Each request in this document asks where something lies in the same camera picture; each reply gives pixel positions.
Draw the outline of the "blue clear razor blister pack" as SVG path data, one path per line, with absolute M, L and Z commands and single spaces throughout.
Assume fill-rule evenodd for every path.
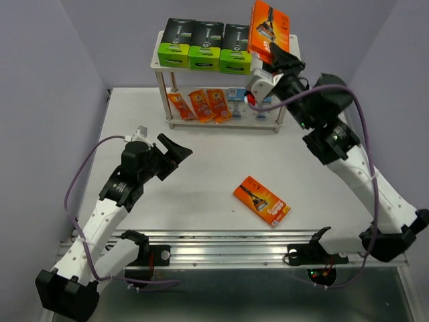
M 227 90 L 227 103 L 231 112 L 231 119 L 244 120 L 248 118 L 245 106 L 246 92 L 244 88 L 229 88 Z

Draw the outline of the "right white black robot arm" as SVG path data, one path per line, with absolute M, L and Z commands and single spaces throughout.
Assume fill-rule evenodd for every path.
M 343 80 L 322 74 L 312 87 L 302 84 L 305 64 L 296 56 L 269 45 L 271 59 L 264 69 L 272 75 L 269 95 L 276 96 L 309 134 L 303 140 L 311 153 L 335 173 L 368 210 L 367 229 L 316 232 L 298 244 L 291 259 L 298 264 L 323 262 L 330 256 L 360 253 L 388 262 L 404 253 L 428 226 L 428 210 L 405 201 L 376 169 L 365 117 L 358 98 Z

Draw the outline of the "orange Gillette Fusion pack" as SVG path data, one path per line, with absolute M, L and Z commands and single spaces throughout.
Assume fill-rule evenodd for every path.
M 233 191 L 233 196 L 272 228 L 277 227 L 290 211 L 285 201 L 252 176 Z
M 289 52 L 290 19 L 264 1 L 256 1 L 251 12 L 247 51 L 263 62 L 270 63 L 271 43 Z

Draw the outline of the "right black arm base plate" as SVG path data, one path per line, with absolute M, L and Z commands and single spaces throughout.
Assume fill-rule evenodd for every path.
M 289 246 L 288 251 L 282 258 L 283 263 L 290 266 L 348 264 L 348 256 L 341 257 L 339 254 L 328 254 L 320 245 L 321 237 L 329 229 L 331 229 L 330 226 L 323 227 L 311 237 L 308 243 Z

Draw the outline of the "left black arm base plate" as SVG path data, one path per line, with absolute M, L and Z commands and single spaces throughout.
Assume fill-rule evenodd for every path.
M 171 246 L 151 245 L 139 249 L 137 259 L 132 262 L 132 266 L 142 266 L 154 268 L 156 266 L 166 267 L 170 265 Z

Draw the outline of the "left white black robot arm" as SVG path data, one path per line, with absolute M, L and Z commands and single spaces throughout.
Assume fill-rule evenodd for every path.
M 135 132 L 124 138 L 121 162 L 99 193 L 84 227 L 75 223 L 78 237 L 51 270 L 41 270 L 36 288 L 43 308 L 73 321 L 88 321 L 95 312 L 103 289 L 131 263 L 152 267 L 149 238 L 127 230 L 106 250 L 117 226 L 130 214 L 153 177 L 165 180 L 193 151 L 164 134 L 158 135 L 166 151 Z

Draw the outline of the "black green razor box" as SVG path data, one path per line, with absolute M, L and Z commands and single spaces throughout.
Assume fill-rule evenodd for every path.
M 158 59 L 161 66 L 189 68 L 188 53 L 195 23 L 195 19 L 168 19 L 158 47 Z
M 219 58 L 221 73 L 250 74 L 252 57 L 247 51 L 248 41 L 248 25 L 226 24 Z

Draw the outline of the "orange BIC razor bag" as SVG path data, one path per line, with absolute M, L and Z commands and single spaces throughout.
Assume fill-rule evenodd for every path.
M 228 121 L 232 117 L 232 114 L 229 111 L 224 91 L 222 89 L 207 89 L 206 93 L 210 110 L 215 114 L 214 121 L 216 123 Z
M 215 118 L 215 114 L 210 108 L 208 97 L 202 89 L 192 91 L 188 96 L 194 112 L 201 123 L 209 122 Z
M 196 119 L 194 112 L 189 108 L 180 93 L 168 93 L 167 97 L 179 112 L 182 120 L 188 121 Z

